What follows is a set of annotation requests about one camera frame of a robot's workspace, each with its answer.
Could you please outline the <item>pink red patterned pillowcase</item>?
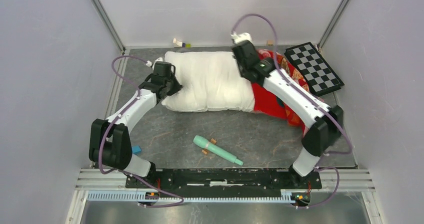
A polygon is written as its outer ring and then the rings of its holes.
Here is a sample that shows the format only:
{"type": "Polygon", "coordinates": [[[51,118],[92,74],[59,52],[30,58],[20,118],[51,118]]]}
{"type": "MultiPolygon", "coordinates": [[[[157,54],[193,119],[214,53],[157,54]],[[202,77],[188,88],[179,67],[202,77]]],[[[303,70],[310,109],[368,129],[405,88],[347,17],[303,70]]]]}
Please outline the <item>pink red patterned pillowcase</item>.
{"type": "MultiPolygon", "coordinates": [[[[310,88],[304,76],[284,55],[278,52],[274,53],[269,49],[258,49],[257,53],[261,60],[267,57],[276,57],[277,64],[280,66],[281,71],[285,71],[294,82],[306,92],[310,92],[310,88]]],[[[257,83],[252,83],[251,88],[254,96],[253,112],[284,119],[289,125],[300,127],[303,135],[306,135],[309,128],[304,124],[297,111],[292,108],[292,105],[286,103],[287,94],[284,94],[282,91],[277,92],[276,89],[269,91],[257,83]]]]}

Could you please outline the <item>white pillow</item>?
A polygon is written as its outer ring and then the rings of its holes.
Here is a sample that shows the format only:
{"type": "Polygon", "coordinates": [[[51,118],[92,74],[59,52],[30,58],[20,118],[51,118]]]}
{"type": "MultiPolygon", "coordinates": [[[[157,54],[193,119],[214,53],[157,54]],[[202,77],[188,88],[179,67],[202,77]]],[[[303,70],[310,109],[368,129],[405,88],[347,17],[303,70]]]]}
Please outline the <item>white pillow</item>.
{"type": "Polygon", "coordinates": [[[254,109],[254,92],[250,81],[239,74],[231,52],[166,52],[165,61],[176,67],[182,85],[176,94],[166,97],[162,105],[176,112],[205,112],[254,109]]]}

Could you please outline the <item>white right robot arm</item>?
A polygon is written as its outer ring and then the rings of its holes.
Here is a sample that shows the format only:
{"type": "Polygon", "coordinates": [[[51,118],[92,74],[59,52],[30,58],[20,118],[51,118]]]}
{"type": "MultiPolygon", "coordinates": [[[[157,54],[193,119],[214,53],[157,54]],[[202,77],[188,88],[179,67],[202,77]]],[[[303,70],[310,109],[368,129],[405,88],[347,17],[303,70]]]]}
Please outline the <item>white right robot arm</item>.
{"type": "Polygon", "coordinates": [[[280,99],[305,125],[302,150],[288,175],[293,187],[303,187],[324,152],[345,135],[342,108],[314,98],[279,67],[276,57],[261,59],[250,40],[234,40],[231,50],[240,75],[280,99]]]}

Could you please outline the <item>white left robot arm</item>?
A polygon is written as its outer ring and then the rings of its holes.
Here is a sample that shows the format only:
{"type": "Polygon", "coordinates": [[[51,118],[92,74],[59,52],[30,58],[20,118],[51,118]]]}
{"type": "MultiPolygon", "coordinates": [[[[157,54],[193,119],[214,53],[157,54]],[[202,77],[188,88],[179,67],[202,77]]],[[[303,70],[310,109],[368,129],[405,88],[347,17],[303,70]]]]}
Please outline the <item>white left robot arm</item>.
{"type": "Polygon", "coordinates": [[[137,175],[144,187],[156,184],[155,165],[133,153],[130,133],[150,109],[182,88],[175,72],[175,65],[156,62],[123,107],[107,119],[93,121],[88,149],[91,161],[137,175]]]}

